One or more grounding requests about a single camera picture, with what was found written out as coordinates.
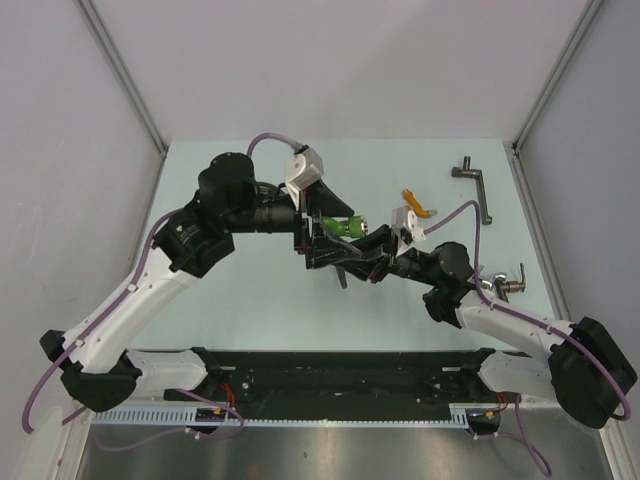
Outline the green water faucet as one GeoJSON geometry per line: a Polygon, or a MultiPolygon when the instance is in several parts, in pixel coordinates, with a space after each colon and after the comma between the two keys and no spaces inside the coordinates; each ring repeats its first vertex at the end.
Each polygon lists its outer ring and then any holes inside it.
{"type": "Polygon", "coordinates": [[[350,216],[346,218],[324,216],[322,222],[328,232],[338,237],[359,239],[368,233],[367,220],[362,216],[350,216]]]}

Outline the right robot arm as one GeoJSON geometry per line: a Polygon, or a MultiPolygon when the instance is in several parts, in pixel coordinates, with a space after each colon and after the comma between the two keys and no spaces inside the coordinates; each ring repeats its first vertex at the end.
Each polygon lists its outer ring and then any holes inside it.
{"type": "Polygon", "coordinates": [[[429,253],[401,251],[394,232],[383,226],[346,248],[350,273],[371,282],[395,275],[426,284],[431,289],[423,302],[434,321],[514,348],[512,354],[486,350],[463,373],[461,388],[469,399],[484,401],[495,391],[524,394],[558,404],[593,429],[630,418],[627,395],[638,375],[598,320],[545,317],[499,299],[481,286],[466,247],[456,242],[429,253]]]}

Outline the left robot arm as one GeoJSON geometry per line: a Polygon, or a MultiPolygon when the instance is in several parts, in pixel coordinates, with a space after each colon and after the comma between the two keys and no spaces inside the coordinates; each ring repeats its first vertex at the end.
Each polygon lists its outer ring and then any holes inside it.
{"type": "Polygon", "coordinates": [[[315,151],[299,149],[287,174],[285,185],[276,187],[257,181],[246,154],[216,156],[199,174],[193,199],[153,225],[123,283],[76,327],[41,337],[72,399],[104,412],[133,395],[191,392],[207,400],[219,392],[221,368],[208,350],[149,352],[130,344],[177,295],[234,252],[236,233],[291,233],[302,254],[311,251],[314,226],[333,240],[366,234],[366,220],[324,184],[315,151]]]}

